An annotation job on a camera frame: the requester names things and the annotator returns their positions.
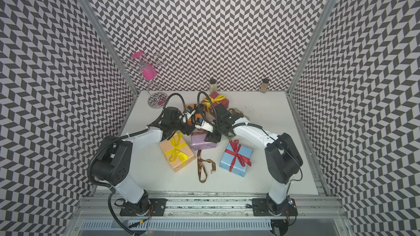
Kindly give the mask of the purple gift box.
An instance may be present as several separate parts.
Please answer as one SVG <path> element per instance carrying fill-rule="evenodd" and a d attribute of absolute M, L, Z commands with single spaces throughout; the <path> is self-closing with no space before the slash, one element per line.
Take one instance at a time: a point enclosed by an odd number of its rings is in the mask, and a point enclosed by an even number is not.
<path fill-rule="evenodd" d="M 194 151 L 212 149 L 217 147 L 217 143 L 206 141 L 207 131 L 195 129 L 191 134 L 190 148 Z"/>

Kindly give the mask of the brown ribbon of purple box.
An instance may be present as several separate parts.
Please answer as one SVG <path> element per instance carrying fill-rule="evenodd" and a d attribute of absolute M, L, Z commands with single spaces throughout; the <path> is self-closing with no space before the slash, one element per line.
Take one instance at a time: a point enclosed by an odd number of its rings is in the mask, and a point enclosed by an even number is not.
<path fill-rule="evenodd" d="M 207 181 L 207 178 L 208 178 L 208 173 L 207 173 L 207 170 L 204 166 L 204 163 L 211 164 L 211 174 L 213 174 L 217 171 L 217 167 L 216 167 L 216 163 L 214 161 L 212 161 L 210 159 L 203 159 L 201 157 L 201 153 L 202 153 L 202 151 L 199 150 L 198 154 L 197 154 L 198 177 L 199 177 L 199 182 L 204 184 Z"/>

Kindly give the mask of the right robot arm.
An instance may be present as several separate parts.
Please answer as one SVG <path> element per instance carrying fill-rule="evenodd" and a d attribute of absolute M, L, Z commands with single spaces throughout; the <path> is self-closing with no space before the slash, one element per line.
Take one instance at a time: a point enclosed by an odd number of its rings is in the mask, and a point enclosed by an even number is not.
<path fill-rule="evenodd" d="M 266 165 L 273 178 L 266 195 L 266 212 L 273 216 L 296 216 L 296 204 L 290 198 L 289 188 L 294 181 L 293 176 L 302 172 L 303 160 L 292 137 L 287 133 L 279 135 L 267 132 L 240 113 L 232 114 L 222 104 L 211 103 L 209 111 L 214 114 L 214 121 L 203 118 L 203 122 L 211 126 L 207 134 L 208 140 L 220 142 L 222 135 L 239 136 L 256 148 L 264 150 Z"/>

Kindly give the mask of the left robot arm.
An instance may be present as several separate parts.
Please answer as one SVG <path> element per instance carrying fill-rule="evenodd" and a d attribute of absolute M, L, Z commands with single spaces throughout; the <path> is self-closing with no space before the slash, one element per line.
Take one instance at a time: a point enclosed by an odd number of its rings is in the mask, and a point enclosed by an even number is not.
<path fill-rule="evenodd" d="M 122 216 L 145 216 L 152 207 L 148 192 L 130 175 L 133 149 L 168 141 L 176 132 L 190 134 L 193 126 L 188 124 L 188 120 L 194 113 L 190 106 L 184 112 L 167 107 L 157 122 L 151 123 L 145 130 L 121 137 L 110 135 L 101 142 L 89 163 L 87 177 L 91 183 L 105 186 L 122 196 Z"/>

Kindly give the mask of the brown ribbon on green box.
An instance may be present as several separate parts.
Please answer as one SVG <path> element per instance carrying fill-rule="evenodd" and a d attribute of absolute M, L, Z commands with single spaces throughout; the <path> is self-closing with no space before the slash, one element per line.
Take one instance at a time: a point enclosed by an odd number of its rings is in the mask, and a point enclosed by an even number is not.
<path fill-rule="evenodd" d="M 228 111 L 231 113 L 232 116 L 237 116 L 239 118 L 244 117 L 244 113 L 237 108 L 230 108 Z"/>

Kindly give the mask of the green gift box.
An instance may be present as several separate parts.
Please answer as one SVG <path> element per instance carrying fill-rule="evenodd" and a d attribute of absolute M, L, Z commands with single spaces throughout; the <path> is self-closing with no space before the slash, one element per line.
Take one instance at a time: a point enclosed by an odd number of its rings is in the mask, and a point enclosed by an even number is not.
<path fill-rule="evenodd" d="M 228 111 L 231 113 L 232 116 L 234 116 L 235 114 L 240 114 L 243 118 L 247 119 L 248 121 L 250 120 L 250 118 L 245 115 L 242 111 L 240 111 L 237 108 L 230 108 L 228 109 Z M 228 140 L 232 140 L 235 137 L 235 134 L 233 132 L 230 132 L 227 136 Z"/>

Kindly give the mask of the yellow ribbon on peach box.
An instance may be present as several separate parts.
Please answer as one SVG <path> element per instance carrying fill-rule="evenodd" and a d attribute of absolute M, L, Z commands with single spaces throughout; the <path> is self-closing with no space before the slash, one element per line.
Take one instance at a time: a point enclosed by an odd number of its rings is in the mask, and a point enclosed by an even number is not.
<path fill-rule="evenodd" d="M 179 159 L 180 163 L 183 167 L 187 165 L 187 160 L 189 156 L 181 151 L 181 148 L 187 146 L 187 143 L 183 139 L 182 133 L 176 133 L 171 139 L 170 143 L 172 145 L 172 149 L 165 152 L 165 156 L 169 156 L 168 162 L 176 162 Z"/>

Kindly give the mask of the orange gift box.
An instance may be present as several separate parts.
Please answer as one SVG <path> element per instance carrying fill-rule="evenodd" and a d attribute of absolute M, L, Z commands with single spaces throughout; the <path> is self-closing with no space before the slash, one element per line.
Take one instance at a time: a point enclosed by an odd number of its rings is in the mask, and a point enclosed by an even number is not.
<path fill-rule="evenodd" d="M 206 106 L 204 104 L 191 104 L 186 106 L 188 113 L 188 124 L 194 125 L 197 119 L 202 118 L 202 114 L 206 115 Z"/>

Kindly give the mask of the peach gift box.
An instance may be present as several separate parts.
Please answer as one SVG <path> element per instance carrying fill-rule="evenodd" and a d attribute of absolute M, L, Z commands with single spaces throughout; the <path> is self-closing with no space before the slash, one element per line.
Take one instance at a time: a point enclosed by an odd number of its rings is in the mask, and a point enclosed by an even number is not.
<path fill-rule="evenodd" d="M 169 140 L 162 141 L 159 146 L 174 172 L 196 160 L 195 154 L 180 132 L 175 133 Z"/>

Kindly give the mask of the white spice shaker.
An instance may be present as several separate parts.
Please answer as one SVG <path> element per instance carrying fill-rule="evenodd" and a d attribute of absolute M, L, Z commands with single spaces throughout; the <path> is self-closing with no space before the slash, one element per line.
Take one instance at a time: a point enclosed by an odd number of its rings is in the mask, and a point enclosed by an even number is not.
<path fill-rule="evenodd" d="M 209 89 L 208 89 L 209 93 L 212 94 L 214 92 L 217 92 L 217 89 L 218 89 L 218 84 L 217 84 L 216 79 L 211 78 L 209 82 Z"/>

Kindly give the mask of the brown spice shaker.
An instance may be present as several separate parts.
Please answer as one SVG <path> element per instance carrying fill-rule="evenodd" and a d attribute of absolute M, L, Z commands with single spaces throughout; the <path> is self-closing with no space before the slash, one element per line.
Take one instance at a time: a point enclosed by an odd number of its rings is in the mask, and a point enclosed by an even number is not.
<path fill-rule="evenodd" d="M 265 94 L 268 91 L 269 79 L 263 79 L 260 86 L 260 92 Z"/>

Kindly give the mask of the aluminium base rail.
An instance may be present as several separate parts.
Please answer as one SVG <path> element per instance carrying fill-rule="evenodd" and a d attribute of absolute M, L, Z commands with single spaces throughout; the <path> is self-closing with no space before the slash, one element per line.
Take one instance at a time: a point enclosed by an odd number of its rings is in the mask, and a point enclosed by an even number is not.
<path fill-rule="evenodd" d="M 109 193 L 96 192 L 91 197 L 83 197 L 73 217 L 78 215 L 96 218 L 111 218 L 107 205 Z M 166 199 L 164 218 L 255 218 L 251 208 L 254 198 L 265 198 L 261 193 L 198 193 L 198 192 L 149 192 L 150 198 Z M 324 195 L 292 194 L 303 219 L 345 219 L 346 212 L 338 197 Z"/>

